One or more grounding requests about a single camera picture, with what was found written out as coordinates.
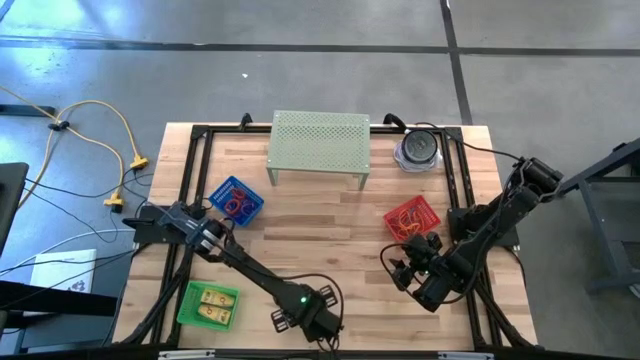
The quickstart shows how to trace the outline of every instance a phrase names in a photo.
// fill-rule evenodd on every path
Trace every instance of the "black clamp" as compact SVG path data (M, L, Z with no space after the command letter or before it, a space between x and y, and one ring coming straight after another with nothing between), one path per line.
M249 113L244 113L242 116L242 121L240 121L240 132L244 132L244 129L247 127L247 124L253 122L251 115Z
M69 122L68 121L61 121L59 123L51 123L49 125L47 125L47 127L53 131L60 131L60 130L64 130L66 128L69 127Z
M384 116L384 120L382 120L382 124L383 125L395 124L397 127L402 129L402 131L407 130L407 125L404 124L404 121L402 121L399 117L395 116L392 113L388 113L387 115Z

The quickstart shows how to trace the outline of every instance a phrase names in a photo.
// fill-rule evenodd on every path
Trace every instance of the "yellow extension cord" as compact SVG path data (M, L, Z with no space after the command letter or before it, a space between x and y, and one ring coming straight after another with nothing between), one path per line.
M66 113L67 111L76 108L78 106L81 105L85 105L85 104L98 104L98 105L102 105L105 106L107 108L109 108L111 111L113 111L114 113L116 113L116 115L118 115L118 117L122 120L125 128L127 129L127 133L129 134L129 141L131 142L131 148L133 149L133 154L134 154L134 159L133 162L131 163L130 167L131 168L138 168L138 169L142 169L145 166L147 166L147 164L149 163L149 160L147 160L146 158L143 158L142 156L140 156L140 153L138 153L138 149L136 147L135 141L133 140L133 133L131 132L131 129L129 128L129 123L127 122L127 119L113 106L111 106L110 104L103 102L103 101L99 101L99 100L84 100L84 101L80 101L77 102L75 104L71 104L69 106L67 106L66 108L64 108L62 111L60 111L60 113L58 113L57 116L52 116L51 114L49 114L48 112L42 110L38 105L32 103L31 101L23 98L22 96L14 93L13 91L7 89L6 87L0 85L0 89L4 90L5 92L15 96L16 98L20 99L22 102L30 105L31 107L33 107L34 109L38 110L39 112L41 112L43 115L49 117L50 119L53 120L54 124L60 124L62 121L60 120L60 118L62 117L62 115L64 113ZM100 142L98 140L94 140L91 138L88 138L82 134L80 134L79 132L77 132L76 130L74 130L73 128L71 128L71 126L67 127L67 130L69 130L72 134L74 134L75 136L79 137L80 139L90 142L92 144L96 144L96 145L100 145L102 147L104 147L105 149L111 151L116 158L118 159L118 163L120 165L120 177L118 178L118 187L116 188L116 190L113 192L113 194L111 194L111 197L109 199L106 199L104 201L105 205L123 205L124 201L120 198L120 193L122 191L122 182L123 182L123 175L124 175L124 163L122 161L122 157L120 156L120 154L111 146ZM31 184L31 186L29 187L29 190L27 190L27 193L24 194L24 196L22 197L22 199L20 199L20 202L18 204L18 208L20 208L24 202L29 198L29 195L31 195L31 192L33 192L33 189L35 189L35 187L37 186L36 183L38 183L40 181L40 179L42 178L42 176L44 175L44 172L47 168L47 165L49 164L49 160L51 159L51 138L53 137L53 133L54 130L49 131L49 137L47 138L47 146L45 149L45 153L44 153L44 160L42 162L42 166L40 167L40 171L38 172L38 175L36 176L34 183Z

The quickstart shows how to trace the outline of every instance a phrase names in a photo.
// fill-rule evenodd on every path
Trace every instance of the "green plastic basket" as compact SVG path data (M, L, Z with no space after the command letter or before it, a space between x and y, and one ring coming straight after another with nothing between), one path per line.
M235 301L231 310L231 319L229 319L228 325L222 325L211 321L210 319L198 314L198 307L200 306L200 299L205 289L215 290L223 294L233 296ZM236 317L236 308L238 307L238 300L240 300L240 291L234 288L228 288L219 286L216 284L205 283L200 281L189 281L187 285L187 291L182 299L180 305L180 312L178 313L178 322L184 325L193 325L206 327L218 331L229 331L233 320Z

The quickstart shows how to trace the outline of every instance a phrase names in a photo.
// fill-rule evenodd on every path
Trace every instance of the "red basket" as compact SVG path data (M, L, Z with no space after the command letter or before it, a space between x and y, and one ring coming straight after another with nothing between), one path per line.
M414 197L384 215L393 238L406 241L413 234L425 235L440 224L440 219L421 195Z

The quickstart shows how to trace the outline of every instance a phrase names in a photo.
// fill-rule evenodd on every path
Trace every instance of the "wooden tabletop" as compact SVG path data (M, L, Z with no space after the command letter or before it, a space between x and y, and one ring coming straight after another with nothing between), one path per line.
M167 124L149 197L155 204L170 205L178 198L192 125ZM465 141L491 148L487 127L463 126L462 130ZM435 231L445 247L450 244L444 167L420 174L402 172L392 156L393 146L401 139L401 135L371 136L371 174L364 191L358 191L358 179L351 175L291 171L281 171L278 185L272 187L266 171L269 134L216 134L205 196L234 175L264 198L264 208L249 227L236 230L237 241L276 274L322 272L338 282L345 296L340 349L468 350L472 341L465 301L430 313L396 290L378 259L380 249L393 241L382 216L416 195L423 195L436 211L442 225ZM201 149L202 144L189 201L195 192ZM451 150L456 181L462 184L456 150L453 146ZM466 151L476 201L487 203L501 191L494 156L469 148ZM459 198L464 206L462 192ZM221 217L215 210L210 215ZM156 300L166 252L167 246L152 245L134 259L114 341L130 334ZM535 342L527 294L515 259L503 249L493 249L488 265L497 303L521 334ZM208 264L196 256L191 279L239 289L238 312L228 333L183 326L180 347L317 348L305 340L300 329L276 333L269 316L276 310L273 299L235 270ZM322 279L305 282L316 288L326 284ZM163 340L169 332L174 303L172 300L167 307ZM488 340L484 306L479 306L479 312Z

